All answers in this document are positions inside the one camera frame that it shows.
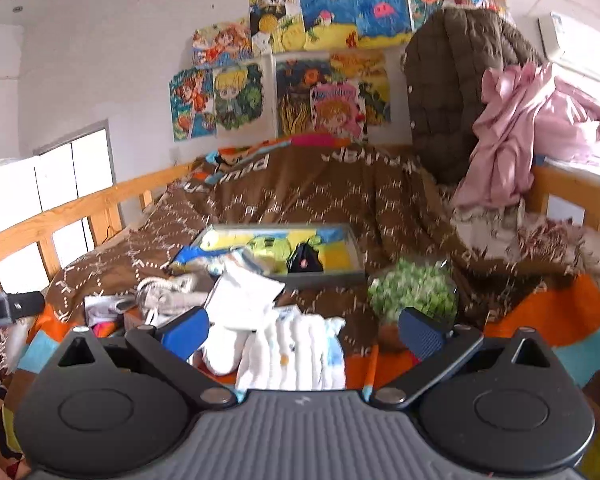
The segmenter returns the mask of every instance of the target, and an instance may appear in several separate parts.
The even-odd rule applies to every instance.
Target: white air conditioner
[[[600,81],[600,32],[558,12],[538,21],[549,61]]]

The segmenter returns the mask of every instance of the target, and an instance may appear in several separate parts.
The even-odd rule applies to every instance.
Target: wooden bed rail
[[[92,193],[64,205],[49,209],[0,232],[0,262],[10,254],[37,244],[46,275],[51,280],[61,269],[52,235],[58,229],[87,219],[93,243],[102,245],[113,235],[122,231],[118,204],[137,197],[144,210],[152,203],[152,190],[185,176],[191,164],[174,166],[167,170],[127,180],[102,191]]]
[[[122,230],[118,204],[137,197],[142,209],[153,201],[152,190],[185,176],[190,164],[128,180],[102,191],[50,209],[0,232],[0,262],[31,244],[38,245],[46,275],[51,280],[60,261],[52,235],[58,229],[87,218],[93,242],[97,246]],[[536,178],[526,196],[529,211],[546,213],[549,195],[558,196],[585,210],[584,223],[600,231],[600,183],[551,166],[533,170]]]

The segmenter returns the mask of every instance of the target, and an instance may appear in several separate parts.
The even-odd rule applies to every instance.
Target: pink jacket
[[[487,107],[454,206],[512,205],[533,184],[534,154],[600,166],[600,104],[554,75],[554,65],[507,66],[482,77]]]

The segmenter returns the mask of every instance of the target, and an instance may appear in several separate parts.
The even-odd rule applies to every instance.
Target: gray ribbed panel
[[[355,392],[252,392],[236,408],[203,415],[160,462],[120,478],[488,480],[438,455],[404,414],[376,410]],[[544,478],[582,480],[572,470]]]

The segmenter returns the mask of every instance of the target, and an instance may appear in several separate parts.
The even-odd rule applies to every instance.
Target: bag of green vegetables
[[[458,311],[456,286],[447,261],[401,258],[374,278],[370,304],[383,324],[395,324],[402,309],[413,307],[436,321],[451,325]]]

